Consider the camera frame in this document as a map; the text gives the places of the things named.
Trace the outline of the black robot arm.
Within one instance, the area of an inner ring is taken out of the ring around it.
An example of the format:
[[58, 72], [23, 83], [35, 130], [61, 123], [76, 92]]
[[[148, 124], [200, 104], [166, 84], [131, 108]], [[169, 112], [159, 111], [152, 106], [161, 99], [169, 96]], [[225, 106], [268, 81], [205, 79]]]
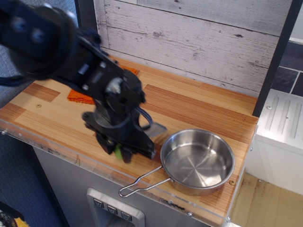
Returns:
[[1, 84], [17, 86], [27, 79], [53, 79], [91, 97], [93, 112], [82, 118], [96, 133], [108, 154], [119, 149], [124, 162], [140, 153], [155, 156], [155, 145], [139, 124], [145, 94], [138, 77], [122, 69], [99, 47], [100, 37], [77, 28], [61, 9], [32, 7], [18, 0], [0, 3], [0, 43], [8, 47], [19, 76], [2, 78]]

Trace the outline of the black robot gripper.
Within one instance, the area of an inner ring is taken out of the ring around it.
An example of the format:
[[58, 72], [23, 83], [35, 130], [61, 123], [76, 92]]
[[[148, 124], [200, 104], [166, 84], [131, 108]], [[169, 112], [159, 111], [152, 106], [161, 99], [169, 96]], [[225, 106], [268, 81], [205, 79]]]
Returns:
[[124, 163], [130, 163], [133, 154], [140, 153], [148, 158], [156, 154], [155, 145], [139, 124], [139, 113], [134, 111], [119, 124], [105, 124], [96, 112], [82, 115], [86, 127], [96, 133], [99, 145], [107, 154], [112, 154], [116, 145], [121, 145], [120, 153]]

